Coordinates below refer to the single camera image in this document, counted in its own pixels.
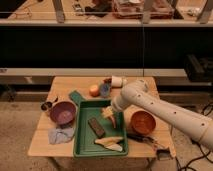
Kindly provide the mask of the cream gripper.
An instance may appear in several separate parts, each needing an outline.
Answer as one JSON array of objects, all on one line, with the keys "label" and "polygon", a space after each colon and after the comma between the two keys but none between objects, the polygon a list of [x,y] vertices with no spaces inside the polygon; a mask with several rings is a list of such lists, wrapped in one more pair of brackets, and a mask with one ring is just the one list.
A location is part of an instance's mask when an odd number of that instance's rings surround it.
[{"label": "cream gripper", "polygon": [[113,128],[115,129],[117,124],[116,124],[116,119],[113,116],[114,114],[115,114],[115,112],[113,111],[112,107],[107,106],[107,107],[102,109],[101,116],[102,116],[103,119],[107,119],[107,118],[110,117],[110,121],[112,122]]}]

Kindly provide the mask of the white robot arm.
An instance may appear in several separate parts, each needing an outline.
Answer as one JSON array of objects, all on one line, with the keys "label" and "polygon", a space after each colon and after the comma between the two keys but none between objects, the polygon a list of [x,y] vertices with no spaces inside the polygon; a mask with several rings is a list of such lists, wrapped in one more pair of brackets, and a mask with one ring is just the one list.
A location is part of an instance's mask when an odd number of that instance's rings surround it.
[{"label": "white robot arm", "polygon": [[213,119],[157,99],[148,93],[144,80],[136,80],[121,88],[102,116],[107,118],[135,105],[182,131],[194,141],[213,151]]}]

